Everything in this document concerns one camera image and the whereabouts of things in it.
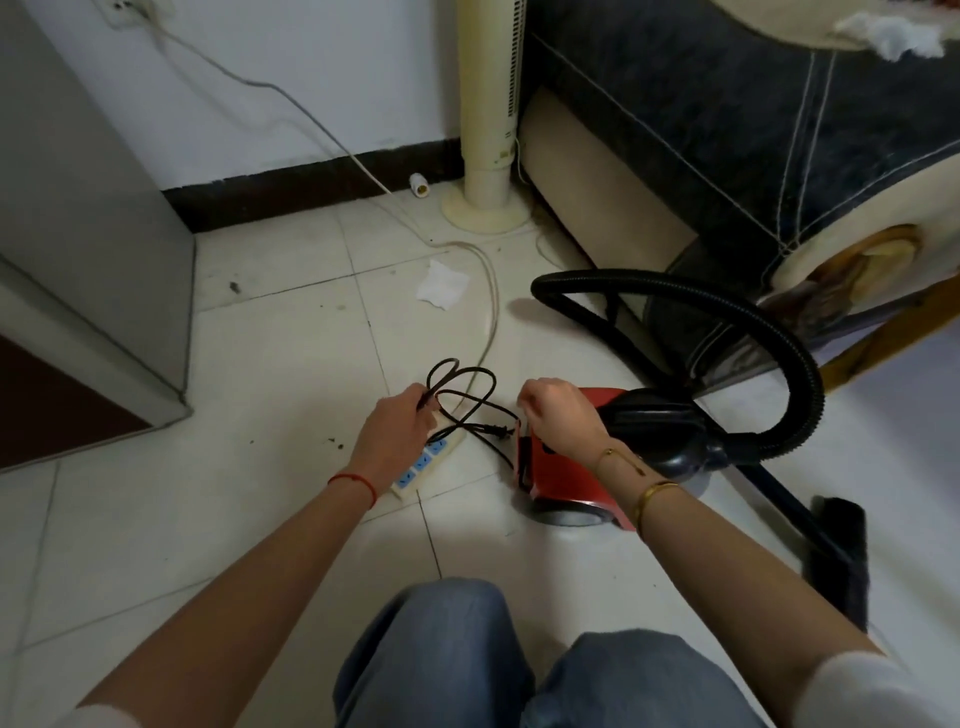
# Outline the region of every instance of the floor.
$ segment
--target floor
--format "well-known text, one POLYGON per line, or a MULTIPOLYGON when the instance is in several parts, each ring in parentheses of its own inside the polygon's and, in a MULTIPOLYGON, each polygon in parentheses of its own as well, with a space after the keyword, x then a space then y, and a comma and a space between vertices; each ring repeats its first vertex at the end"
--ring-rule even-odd
MULTIPOLYGON (((459 233, 440 214, 438 191, 399 197, 435 239, 480 242, 493 260, 502 291, 488 359, 499 378, 494 400, 511 404, 531 376, 637 386, 601 344, 530 299, 530 280, 556 269, 538 238, 554 262, 583 262, 549 220, 538 215, 497 238, 459 233)), ((377 398, 422 380, 441 358, 478 356, 490 319, 478 261, 439 254, 471 276, 449 311, 415 300, 436 253, 383 211, 388 204, 357 201, 199 236, 196 414, 0 476, 0 718, 11 728, 41 728, 68 710, 317 493, 377 398)), ((956 371, 960 332, 945 336, 920 363, 887 365, 895 379, 867 376, 831 396, 813 439, 771 467, 801 497, 844 495, 867 508, 876 638, 956 706, 960 465, 948 418, 960 402, 931 382, 956 371)), ((779 415, 784 397, 769 375, 706 404, 730 428, 757 427, 779 415)), ((585 630, 644 626, 683 635, 742 685, 636 536, 530 522, 508 482, 495 457, 467 440, 419 500, 383 498, 241 725, 331 725, 332 680, 366 622, 402 587, 441 575, 498 584, 541 669, 585 630)), ((748 485, 717 474, 703 498, 799 565, 788 529, 748 485)))

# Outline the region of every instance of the red string bracelet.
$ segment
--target red string bracelet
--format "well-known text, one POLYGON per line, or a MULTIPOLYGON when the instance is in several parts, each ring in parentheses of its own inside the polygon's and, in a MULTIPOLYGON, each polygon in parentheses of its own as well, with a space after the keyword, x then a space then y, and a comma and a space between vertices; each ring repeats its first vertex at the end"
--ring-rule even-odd
POLYGON ((365 478, 363 475, 357 475, 355 473, 337 473, 336 475, 331 477, 329 480, 327 480, 326 484, 329 485, 334 480, 338 480, 342 477, 349 478, 350 480, 356 480, 358 483, 363 483, 364 485, 366 485, 367 489, 370 491, 370 495, 373 496, 373 502, 370 504, 370 507, 373 508, 376 505, 376 490, 373 488, 370 481, 367 478, 365 478))

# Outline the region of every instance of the white sleeve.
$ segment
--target white sleeve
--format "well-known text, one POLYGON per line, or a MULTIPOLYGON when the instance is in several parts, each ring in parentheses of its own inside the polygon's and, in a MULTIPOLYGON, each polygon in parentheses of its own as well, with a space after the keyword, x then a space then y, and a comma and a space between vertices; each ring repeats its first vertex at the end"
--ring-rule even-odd
POLYGON ((794 728, 956 728, 893 660, 848 652, 820 665, 797 703, 794 728))
POLYGON ((52 728, 140 728, 140 724, 109 705, 87 705, 70 711, 52 728))

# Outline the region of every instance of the jeans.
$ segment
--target jeans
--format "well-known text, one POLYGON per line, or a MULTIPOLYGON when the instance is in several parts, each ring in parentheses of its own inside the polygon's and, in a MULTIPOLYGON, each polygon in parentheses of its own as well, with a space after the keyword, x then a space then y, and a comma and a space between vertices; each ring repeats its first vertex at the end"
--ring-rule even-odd
POLYGON ((443 579, 397 595, 347 657, 338 728, 763 726, 727 674, 681 638, 586 633, 540 689, 503 594, 443 579))

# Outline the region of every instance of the gold bangle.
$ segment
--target gold bangle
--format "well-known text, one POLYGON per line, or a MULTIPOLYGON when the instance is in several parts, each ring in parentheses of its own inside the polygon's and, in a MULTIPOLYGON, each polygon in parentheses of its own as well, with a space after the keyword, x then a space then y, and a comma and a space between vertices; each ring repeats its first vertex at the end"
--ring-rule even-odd
POLYGON ((597 464, 593 466, 593 473, 594 473, 594 474, 596 474, 596 472, 597 472, 598 470, 600 470, 600 463, 603 462, 603 459, 604 459, 605 457, 607 457, 607 455, 616 455, 616 456, 619 457, 621 460, 623 460, 623 462, 625 462, 627 465, 629 465, 631 468, 633 468, 633 469, 636 471, 636 474, 639 475, 640 477, 646 477, 647 475, 649 475, 649 473, 647 473, 646 471, 644 471, 644 470, 643 470, 639 465, 637 465, 636 463, 632 463, 632 462, 630 461, 630 458, 628 458, 626 455, 624 455, 622 452, 620 452, 620 450, 618 450, 618 449, 616 449, 616 448, 607 448, 607 449, 605 449, 603 452, 600 453, 600 457, 597 458, 597 464))
POLYGON ((634 512, 632 514, 631 521, 634 522, 636 526, 636 534, 640 537, 640 540, 643 541, 643 531, 641 529, 643 524, 643 511, 646 510, 647 503, 650 502, 650 499, 661 491, 665 491, 669 488, 679 488, 680 485, 673 482, 672 480, 664 480, 662 483, 656 483, 647 488, 643 493, 640 494, 640 497, 636 499, 636 505, 634 506, 634 512))

